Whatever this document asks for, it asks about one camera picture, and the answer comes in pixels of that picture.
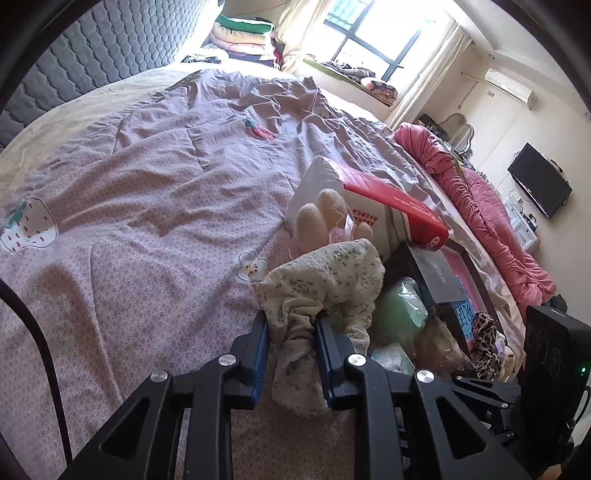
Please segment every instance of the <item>metal screw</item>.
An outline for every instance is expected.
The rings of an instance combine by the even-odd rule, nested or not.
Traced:
[[[162,383],[167,378],[168,373],[166,373],[164,370],[156,370],[150,375],[150,380],[154,383]]]
[[[363,365],[365,365],[365,362],[367,362],[367,359],[359,353],[354,353],[353,355],[349,355],[347,361],[351,365],[354,365],[356,367],[362,367]]]
[[[220,363],[220,365],[228,367],[236,363],[236,357],[231,353],[226,353],[226,355],[222,355],[220,358],[218,358],[217,361]]]
[[[417,380],[423,383],[431,383],[433,380],[435,380],[435,375],[433,375],[433,373],[429,370],[419,370],[417,372]]]

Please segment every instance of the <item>bed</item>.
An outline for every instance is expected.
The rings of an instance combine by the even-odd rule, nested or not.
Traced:
[[[274,139],[253,135],[245,117]],[[311,79],[239,60],[171,64],[52,109],[0,154],[4,218],[27,200],[25,213],[46,208],[56,225],[46,248],[2,248],[0,277],[47,337],[74,454],[151,371],[198,368],[249,330],[258,305],[236,281],[240,255],[269,269],[288,261],[282,213],[317,154],[439,212],[521,364],[524,324],[494,263],[383,124]],[[0,325],[11,366],[0,431],[33,479],[56,478],[65,465],[37,350],[5,306]],[[235,477],[352,478],[353,425],[347,412],[301,419],[267,385],[255,411],[233,414]]]

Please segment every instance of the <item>pink blanket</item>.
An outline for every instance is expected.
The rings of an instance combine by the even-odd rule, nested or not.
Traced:
[[[478,173],[464,168],[464,183],[449,152],[420,125],[403,123],[394,138],[425,167],[461,213],[495,262],[523,319],[528,305],[540,305],[554,295],[554,280],[523,251],[497,192]]]

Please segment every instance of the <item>window sill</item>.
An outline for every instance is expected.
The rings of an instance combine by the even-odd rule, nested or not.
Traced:
[[[305,59],[295,75],[300,78],[312,77],[320,88],[364,108],[381,121],[390,114],[390,108],[371,96],[361,85],[313,60]]]

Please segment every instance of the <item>window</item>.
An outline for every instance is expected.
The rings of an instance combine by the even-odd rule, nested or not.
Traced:
[[[440,0],[333,0],[308,45],[317,61],[372,70],[402,91],[449,21]]]

